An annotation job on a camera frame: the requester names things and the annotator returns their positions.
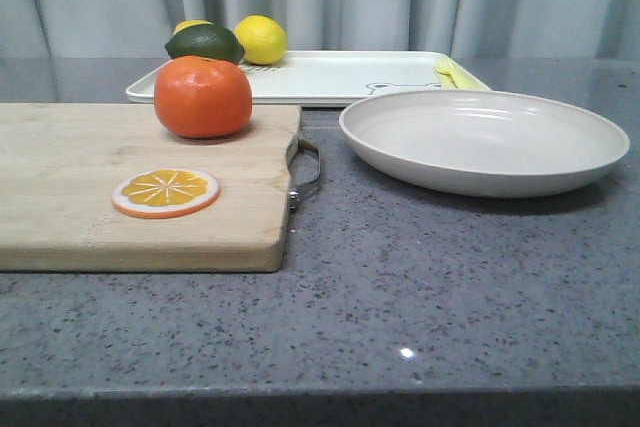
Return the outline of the wooden cutting board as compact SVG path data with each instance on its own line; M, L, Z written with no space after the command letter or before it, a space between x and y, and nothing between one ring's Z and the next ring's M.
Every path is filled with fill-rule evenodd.
M257 105L226 138L170 134L149 104L1 107L5 271L273 272L281 264L301 110ZM221 185L210 206L145 220L115 209L121 182L197 169Z

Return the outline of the yellow lemon left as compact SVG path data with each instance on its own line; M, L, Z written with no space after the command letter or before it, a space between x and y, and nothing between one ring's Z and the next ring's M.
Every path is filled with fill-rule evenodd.
M202 20L202 19L192 19L192 20L184 20L179 22L173 29L173 34L177 34L189 27L198 26L198 25L211 25L210 21Z

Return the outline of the orange slice toy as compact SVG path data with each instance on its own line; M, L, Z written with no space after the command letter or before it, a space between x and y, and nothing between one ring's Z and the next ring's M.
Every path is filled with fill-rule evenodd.
M218 180L207 172L162 168L121 182L112 192L111 203L130 217L169 219L210 206L220 192Z

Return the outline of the yellow plastic utensil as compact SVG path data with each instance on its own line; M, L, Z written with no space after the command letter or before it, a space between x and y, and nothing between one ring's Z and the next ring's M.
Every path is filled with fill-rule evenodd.
M450 63L449 76L456 88L464 90L490 90L484 82L476 78L462 66Z

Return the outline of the orange mandarin fruit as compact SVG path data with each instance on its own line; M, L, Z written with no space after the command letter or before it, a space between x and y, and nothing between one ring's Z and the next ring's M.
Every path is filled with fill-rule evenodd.
M252 115L252 91L234 63L198 56L169 61L154 85L159 122L180 137L201 139L234 134Z

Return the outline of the white bear-print tray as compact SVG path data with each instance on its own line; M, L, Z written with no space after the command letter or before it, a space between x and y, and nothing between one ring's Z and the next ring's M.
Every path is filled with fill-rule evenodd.
M302 50L287 52L277 64L243 62L239 68L251 84L256 104L342 108L379 94L455 89L443 87L434 71L441 57L448 56L425 51Z

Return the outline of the white round plate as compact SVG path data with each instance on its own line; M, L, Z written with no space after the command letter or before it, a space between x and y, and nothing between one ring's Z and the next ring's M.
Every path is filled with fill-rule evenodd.
M485 198L570 192L610 172L627 134L591 111L523 94L398 92L358 101L339 125L353 151L396 179Z

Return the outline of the yellow plastic fork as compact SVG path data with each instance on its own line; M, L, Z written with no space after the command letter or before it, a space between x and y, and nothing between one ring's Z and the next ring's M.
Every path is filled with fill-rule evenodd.
M473 83L468 81L464 73L448 58L439 58L434 67L440 83L446 88L471 89Z

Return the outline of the yellow lemon right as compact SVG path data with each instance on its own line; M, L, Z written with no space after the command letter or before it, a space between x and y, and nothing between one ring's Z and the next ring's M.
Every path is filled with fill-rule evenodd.
M238 23L234 34L244 48L246 62L271 65L279 62L286 54L286 31L269 17L248 16Z

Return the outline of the yellow lemon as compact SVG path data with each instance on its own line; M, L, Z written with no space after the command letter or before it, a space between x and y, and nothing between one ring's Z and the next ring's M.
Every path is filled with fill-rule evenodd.
M202 20L202 19L192 19L192 20L184 20L179 22L173 29L173 34L177 34L189 27L198 26L198 25L211 25L210 21Z
M271 65L279 62L286 54L286 31L269 17L248 16L238 23L234 34L244 48L246 62Z

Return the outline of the green lime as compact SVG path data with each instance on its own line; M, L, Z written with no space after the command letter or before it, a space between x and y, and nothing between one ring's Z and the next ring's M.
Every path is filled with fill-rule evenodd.
M197 24L175 33L165 44L171 59L197 56L239 64L245 49L236 35L218 24Z

